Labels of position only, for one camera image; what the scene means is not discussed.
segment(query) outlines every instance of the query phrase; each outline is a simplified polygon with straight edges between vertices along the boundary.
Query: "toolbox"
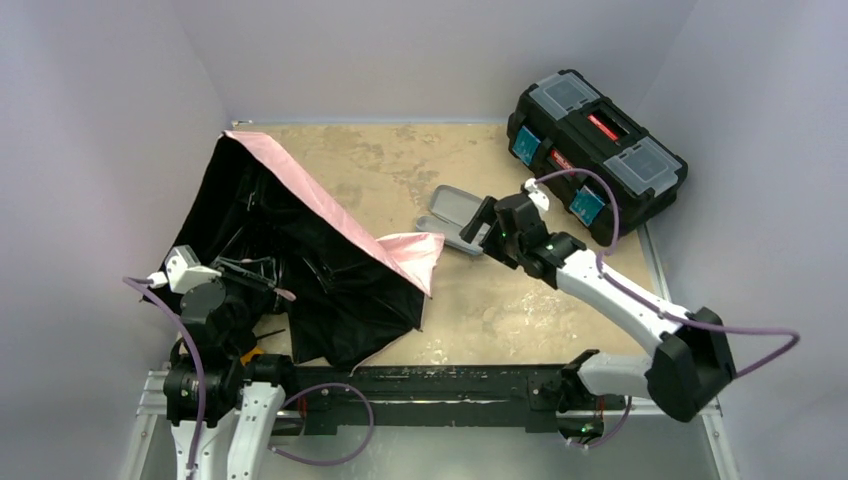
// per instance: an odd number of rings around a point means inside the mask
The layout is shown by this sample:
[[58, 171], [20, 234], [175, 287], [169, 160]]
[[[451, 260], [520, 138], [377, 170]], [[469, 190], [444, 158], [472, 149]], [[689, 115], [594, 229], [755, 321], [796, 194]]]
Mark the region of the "toolbox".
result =
[[[606, 181], [619, 207], [619, 237], [671, 205], [688, 165], [574, 70], [531, 85], [507, 124], [509, 150], [541, 177], [584, 168]], [[546, 185], [602, 245], [612, 240], [612, 208], [603, 188], [579, 173]]]

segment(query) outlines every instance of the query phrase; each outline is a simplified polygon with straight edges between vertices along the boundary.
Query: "wooden board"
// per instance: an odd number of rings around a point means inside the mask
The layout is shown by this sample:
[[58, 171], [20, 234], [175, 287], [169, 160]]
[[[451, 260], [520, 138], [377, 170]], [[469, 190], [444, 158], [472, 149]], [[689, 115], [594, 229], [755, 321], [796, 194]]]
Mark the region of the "wooden board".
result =
[[[503, 125], [249, 125], [280, 142], [372, 235], [414, 230], [440, 184], [478, 197], [518, 191], [531, 173], [507, 151]], [[545, 217], [599, 248], [554, 197]], [[608, 263], [652, 289], [639, 238], [624, 238]], [[267, 317], [257, 333], [287, 328]], [[260, 342], [291, 352], [288, 328]], [[368, 365], [565, 363], [588, 348], [633, 354], [639, 346], [582, 301], [482, 256], [445, 248], [424, 308], [422, 331], [412, 331]], [[323, 360], [309, 364], [325, 364]]]

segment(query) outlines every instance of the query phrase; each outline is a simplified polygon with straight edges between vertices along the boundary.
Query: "toolbox lid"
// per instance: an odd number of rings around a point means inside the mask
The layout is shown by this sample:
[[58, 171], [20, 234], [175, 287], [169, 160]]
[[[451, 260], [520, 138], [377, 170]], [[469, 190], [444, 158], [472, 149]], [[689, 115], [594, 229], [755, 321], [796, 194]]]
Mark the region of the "toolbox lid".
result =
[[555, 73], [536, 82], [536, 85], [538, 88], [530, 91], [530, 98], [535, 100], [555, 121], [601, 98], [598, 92], [571, 72], [564, 75]]
[[680, 162], [651, 137], [625, 148], [604, 165], [636, 195], [653, 188], [654, 196], [677, 184], [676, 172], [681, 168]]

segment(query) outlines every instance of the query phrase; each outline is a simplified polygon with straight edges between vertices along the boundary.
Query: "red label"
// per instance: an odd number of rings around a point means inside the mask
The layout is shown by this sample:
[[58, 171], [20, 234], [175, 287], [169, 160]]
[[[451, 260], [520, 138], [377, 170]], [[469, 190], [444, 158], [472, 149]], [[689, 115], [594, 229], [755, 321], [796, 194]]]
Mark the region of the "red label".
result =
[[[559, 151], [555, 148], [551, 149], [551, 158], [553, 158], [554, 161], [557, 162], [557, 165], [559, 165], [560, 167], [562, 167], [565, 170], [568, 170], [570, 168], [574, 168], [574, 165], [571, 162], [569, 162], [565, 158], [565, 156], [563, 156], [563, 154], [559, 153]], [[573, 177], [574, 175], [577, 175], [577, 173], [571, 172], [571, 173], [569, 173], [569, 175], [571, 175]]]
[[615, 132], [610, 130], [609, 127], [601, 123], [601, 121], [595, 118], [594, 115], [589, 115], [589, 121], [594, 123], [595, 126], [598, 127], [602, 132], [604, 132], [604, 135], [610, 137], [610, 140], [612, 140], [613, 142], [618, 140], [618, 135], [616, 135]]

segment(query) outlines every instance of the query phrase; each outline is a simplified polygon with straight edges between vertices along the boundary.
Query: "gray wall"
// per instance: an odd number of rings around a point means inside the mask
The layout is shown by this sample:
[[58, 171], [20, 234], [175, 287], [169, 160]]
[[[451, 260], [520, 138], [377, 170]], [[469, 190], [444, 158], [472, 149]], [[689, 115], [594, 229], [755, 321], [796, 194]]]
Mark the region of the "gray wall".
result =
[[[845, 478], [844, 1], [701, 0], [636, 117], [689, 159], [653, 222], [676, 300], [801, 331], [721, 400], [744, 478]], [[740, 364], [776, 340], [735, 338]]]
[[223, 109], [166, 0], [4, 0], [0, 111], [0, 477], [117, 478]]
[[635, 109], [695, 0], [174, 0], [228, 113], [497, 120], [560, 68]]

